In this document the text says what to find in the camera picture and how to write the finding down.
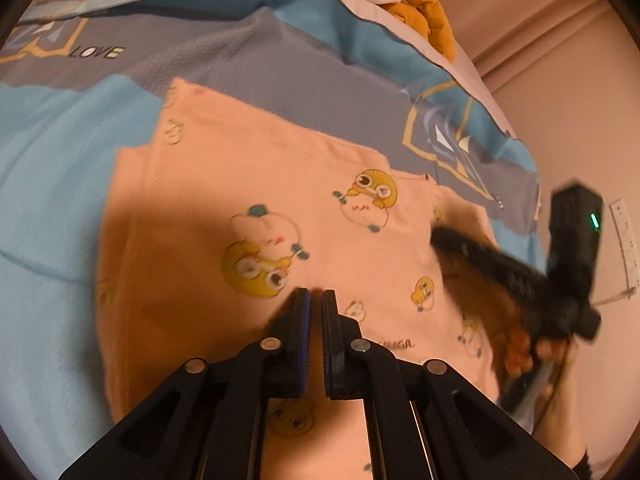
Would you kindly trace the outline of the person's right hand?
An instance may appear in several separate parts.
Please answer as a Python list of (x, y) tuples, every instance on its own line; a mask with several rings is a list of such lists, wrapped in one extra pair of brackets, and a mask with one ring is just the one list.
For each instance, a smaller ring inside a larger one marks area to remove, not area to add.
[(523, 374), (534, 368), (534, 358), (553, 364), (548, 384), (544, 386), (536, 400), (536, 411), (551, 410), (557, 406), (568, 410), (576, 402), (575, 364), (578, 345), (573, 338), (540, 338), (532, 344), (529, 333), (518, 323), (506, 330), (503, 367), (506, 373), (506, 388), (510, 389)]

